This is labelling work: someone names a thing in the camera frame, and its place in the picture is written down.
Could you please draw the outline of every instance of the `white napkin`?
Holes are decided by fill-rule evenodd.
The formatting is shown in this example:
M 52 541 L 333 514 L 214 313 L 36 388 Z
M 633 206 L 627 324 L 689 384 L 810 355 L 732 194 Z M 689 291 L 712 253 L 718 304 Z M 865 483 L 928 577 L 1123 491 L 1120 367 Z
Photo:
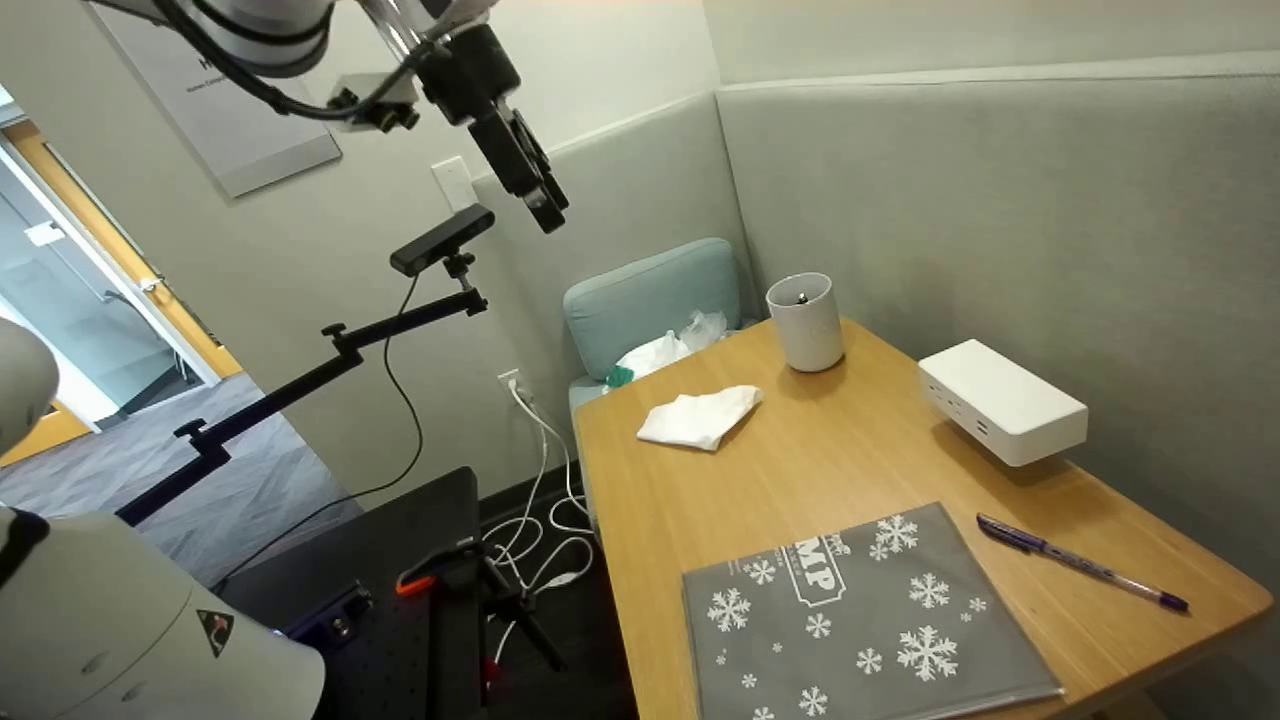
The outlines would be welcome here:
M 732 384 L 710 398 L 677 398 L 646 417 L 641 441 L 684 444 L 718 451 L 723 433 L 732 433 L 762 403 L 757 384 Z

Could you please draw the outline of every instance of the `white box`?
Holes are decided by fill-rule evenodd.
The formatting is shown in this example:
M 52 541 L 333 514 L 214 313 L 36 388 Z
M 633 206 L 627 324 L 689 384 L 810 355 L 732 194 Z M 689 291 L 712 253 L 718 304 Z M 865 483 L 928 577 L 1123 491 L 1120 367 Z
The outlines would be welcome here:
M 1010 469 L 1037 464 L 1088 437 L 1088 410 L 1078 398 L 1043 384 L 979 342 L 923 355 L 919 371 L 931 403 Z

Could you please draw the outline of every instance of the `gray placemat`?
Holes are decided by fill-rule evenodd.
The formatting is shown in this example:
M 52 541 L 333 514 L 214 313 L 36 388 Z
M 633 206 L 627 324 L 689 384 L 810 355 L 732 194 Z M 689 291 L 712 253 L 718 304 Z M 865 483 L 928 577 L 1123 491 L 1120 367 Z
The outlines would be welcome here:
M 684 613 L 703 720 L 964 718 L 1062 693 L 941 505 L 689 572 Z

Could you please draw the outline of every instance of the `chair backrest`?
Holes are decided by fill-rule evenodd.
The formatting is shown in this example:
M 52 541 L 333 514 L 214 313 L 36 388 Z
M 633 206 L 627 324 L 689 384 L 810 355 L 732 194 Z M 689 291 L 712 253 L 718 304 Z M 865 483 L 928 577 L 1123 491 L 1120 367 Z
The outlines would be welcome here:
M 689 329 L 693 313 L 745 324 L 742 270 L 723 235 L 633 261 L 564 291 L 564 324 L 593 381 L 637 345 Z

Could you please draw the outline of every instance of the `pen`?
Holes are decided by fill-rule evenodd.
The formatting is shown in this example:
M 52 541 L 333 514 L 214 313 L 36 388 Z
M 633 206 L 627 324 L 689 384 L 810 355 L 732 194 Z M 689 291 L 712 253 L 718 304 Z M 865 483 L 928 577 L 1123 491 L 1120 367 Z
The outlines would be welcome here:
M 1113 572 L 1113 570 L 1103 570 L 1103 566 L 1098 566 L 1098 562 L 1083 562 L 1083 557 L 1078 557 L 1078 552 L 1064 552 L 1064 548 L 1055 548 L 1055 546 L 1047 546 L 1043 535 L 1031 535 L 1031 533 L 1026 533 L 1026 530 L 1002 524 L 1002 521 L 994 521 L 994 518 L 977 518 L 977 530 L 979 530 L 983 535 L 994 535 L 996 546 L 1020 548 L 1020 552 L 1027 552 L 1027 557 L 1047 557 L 1047 562 L 1055 562 L 1055 566 L 1067 566 L 1071 572 L 1083 572 L 1083 577 L 1093 577 L 1093 580 L 1130 590 L 1130 593 L 1135 593 L 1135 598 L 1145 598 L 1145 601 L 1154 601 L 1154 605 L 1159 605 L 1159 610 L 1170 610 L 1170 613 L 1191 613 L 1187 601 L 1180 601 L 1180 598 L 1172 598 L 1172 593 L 1163 593 L 1163 590 L 1154 590 L 1154 585 L 1145 585 L 1145 580 L 1120 577 L 1120 572 Z

